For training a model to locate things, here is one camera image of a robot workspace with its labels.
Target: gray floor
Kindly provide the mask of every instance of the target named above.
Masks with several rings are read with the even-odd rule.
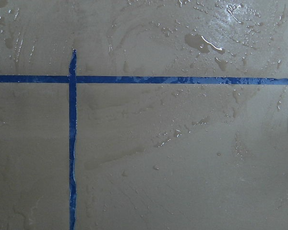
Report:
[[[0,0],[0,74],[288,78],[288,1]],[[288,230],[288,86],[78,84],[76,229]],[[0,229],[68,229],[68,86],[0,84]]]

